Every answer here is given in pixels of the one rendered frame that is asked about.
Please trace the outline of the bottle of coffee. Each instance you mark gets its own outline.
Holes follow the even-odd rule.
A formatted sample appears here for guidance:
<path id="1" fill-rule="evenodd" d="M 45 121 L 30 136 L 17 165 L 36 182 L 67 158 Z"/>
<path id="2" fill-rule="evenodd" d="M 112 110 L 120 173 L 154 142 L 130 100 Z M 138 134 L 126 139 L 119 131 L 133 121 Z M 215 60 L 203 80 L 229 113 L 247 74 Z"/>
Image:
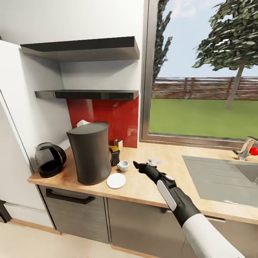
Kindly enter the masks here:
<path id="1" fill-rule="evenodd" d="M 116 166 L 120 162 L 120 159 L 119 159 L 120 150 L 117 146 L 112 146 L 110 148 L 110 153 L 111 153 L 111 161 L 110 162 L 111 162 L 112 166 Z"/>

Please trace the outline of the coffee cup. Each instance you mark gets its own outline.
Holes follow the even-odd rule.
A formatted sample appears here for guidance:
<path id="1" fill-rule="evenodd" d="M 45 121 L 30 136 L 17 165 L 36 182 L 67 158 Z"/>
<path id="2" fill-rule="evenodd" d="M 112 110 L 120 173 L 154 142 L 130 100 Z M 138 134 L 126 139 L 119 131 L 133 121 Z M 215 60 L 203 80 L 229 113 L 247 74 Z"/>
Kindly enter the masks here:
<path id="1" fill-rule="evenodd" d="M 117 164 L 117 168 L 123 172 L 127 171 L 128 167 L 129 167 L 129 162 L 127 161 L 120 161 L 119 164 Z"/>

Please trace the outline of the saucer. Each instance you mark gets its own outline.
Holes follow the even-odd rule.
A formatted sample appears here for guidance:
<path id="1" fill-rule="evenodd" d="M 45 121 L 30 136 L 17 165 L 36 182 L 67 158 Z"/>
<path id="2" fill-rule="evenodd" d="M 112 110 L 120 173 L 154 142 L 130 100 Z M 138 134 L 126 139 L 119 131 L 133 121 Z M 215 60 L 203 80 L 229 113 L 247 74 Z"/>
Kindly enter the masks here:
<path id="1" fill-rule="evenodd" d="M 124 186 L 125 182 L 126 182 L 125 176 L 120 173 L 114 173 L 110 175 L 107 179 L 107 184 L 111 188 L 120 188 Z"/>

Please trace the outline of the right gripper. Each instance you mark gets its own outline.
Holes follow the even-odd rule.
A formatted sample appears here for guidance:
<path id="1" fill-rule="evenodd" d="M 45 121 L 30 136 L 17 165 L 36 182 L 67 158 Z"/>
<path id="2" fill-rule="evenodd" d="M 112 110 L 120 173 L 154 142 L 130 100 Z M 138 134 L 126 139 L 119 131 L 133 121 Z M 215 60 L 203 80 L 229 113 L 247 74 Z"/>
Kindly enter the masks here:
<path id="1" fill-rule="evenodd" d="M 144 164 L 144 163 L 137 163 L 135 161 L 133 161 L 134 165 L 135 165 L 135 168 L 136 169 L 139 169 L 138 172 L 139 173 L 143 173 L 143 174 L 146 174 L 150 179 L 151 179 L 151 174 L 153 171 L 157 170 L 157 166 L 155 167 L 152 167 L 150 165 L 147 165 L 147 164 Z"/>

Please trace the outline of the paper coffee filter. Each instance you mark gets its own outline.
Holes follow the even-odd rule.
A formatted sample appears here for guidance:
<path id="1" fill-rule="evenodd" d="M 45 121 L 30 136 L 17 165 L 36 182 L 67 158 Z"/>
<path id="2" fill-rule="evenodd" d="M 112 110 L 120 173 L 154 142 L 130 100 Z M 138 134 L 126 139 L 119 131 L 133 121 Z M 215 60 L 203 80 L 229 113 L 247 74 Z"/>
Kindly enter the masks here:
<path id="1" fill-rule="evenodd" d="M 81 126 L 81 125 L 85 125 L 88 124 L 89 122 L 86 122 L 84 120 L 81 120 L 79 123 L 77 123 L 77 127 Z"/>

